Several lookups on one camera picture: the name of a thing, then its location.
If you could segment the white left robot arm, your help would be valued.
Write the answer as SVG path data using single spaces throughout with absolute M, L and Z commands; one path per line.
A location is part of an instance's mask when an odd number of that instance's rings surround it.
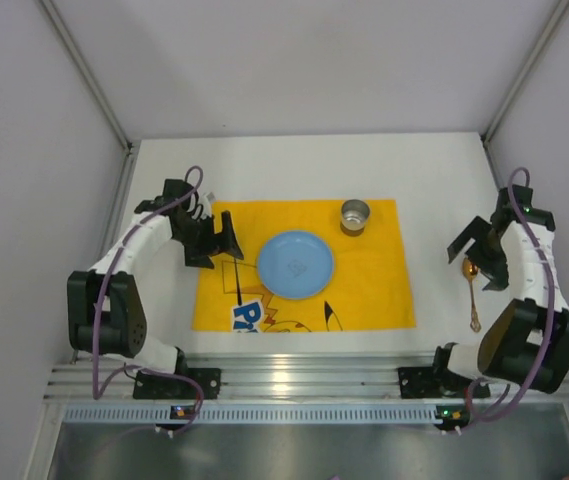
M 87 271 L 67 280 L 67 318 L 73 349 L 119 356 L 134 365 L 185 376 L 184 352 L 149 333 L 136 278 L 165 244 L 182 245 L 185 265 L 212 269 L 212 258 L 242 260 L 231 213 L 212 211 L 199 185 L 167 179 L 163 191 L 141 201 L 130 224 L 107 254 Z

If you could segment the steel cup with brown base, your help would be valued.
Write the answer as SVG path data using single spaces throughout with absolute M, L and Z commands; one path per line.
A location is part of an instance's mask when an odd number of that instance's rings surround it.
M 340 209 L 340 228 L 344 234 L 359 236 L 365 230 L 371 210 L 369 205 L 360 199 L 346 200 Z

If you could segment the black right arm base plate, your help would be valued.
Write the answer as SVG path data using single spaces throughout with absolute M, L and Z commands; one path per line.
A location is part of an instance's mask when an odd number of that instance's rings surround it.
M 400 367 L 397 370 L 402 399 L 462 398 L 470 382 L 446 369 Z

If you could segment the blue metal fork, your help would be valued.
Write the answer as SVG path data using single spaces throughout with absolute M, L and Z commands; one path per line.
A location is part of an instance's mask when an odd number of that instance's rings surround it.
M 237 296 L 237 305 L 243 305 L 243 298 L 241 292 L 241 285 L 240 285 L 240 277 L 239 277 L 239 270 L 238 270 L 238 261 L 237 258 L 233 257 L 233 264 L 234 264 L 234 275 L 235 275 L 235 286 L 236 286 L 236 296 Z

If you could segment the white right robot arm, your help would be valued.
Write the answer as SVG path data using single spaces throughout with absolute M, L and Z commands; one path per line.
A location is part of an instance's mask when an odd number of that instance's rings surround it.
M 490 219 L 475 217 L 447 248 L 450 261 L 462 255 L 478 268 L 486 290 L 510 294 L 477 345 L 436 349 L 434 373 L 448 390 L 485 377 L 551 394 L 569 371 L 569 306 L 552 251 L 555 221 L 532 199 L 529 187 L 501 189 Z

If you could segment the light blue plastic plate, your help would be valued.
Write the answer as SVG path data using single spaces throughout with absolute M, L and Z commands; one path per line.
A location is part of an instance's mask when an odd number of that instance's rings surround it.
M 319 236 L 302 230 L 279 233 L 257 256 L 261 284 L 275 296 L 304 300 L 319 294 L 333 278 L 331 248 Z

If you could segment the yellow printed cloth mat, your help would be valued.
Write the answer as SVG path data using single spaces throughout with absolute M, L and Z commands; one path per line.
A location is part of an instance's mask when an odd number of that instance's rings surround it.
M 192 327 L 216 333 L 326 333 L 412 328 L 413 301 L 397 205 L 370 200 L 359 236 L 340 228 L 339 200 L 219 202 L 231 212 L 239 245 L 243 305 L 237 305 L 233 258 L 221 254 L 199 274 Z M 328 286 L 304 300 L 275 296 L 260 282 L 257 256 L 275 235 L 311 232 L 331 248 L 335 270 Z

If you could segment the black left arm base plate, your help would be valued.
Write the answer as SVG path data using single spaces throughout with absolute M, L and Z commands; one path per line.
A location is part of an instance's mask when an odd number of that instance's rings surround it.
M 197 383 L 202 394 L 191 383 L 166 376 L 138 372 L 135 377 L 133 398 L 136 400 L 214 400 L 221 388 L 218 368 L 190 368 L 187 378 Z

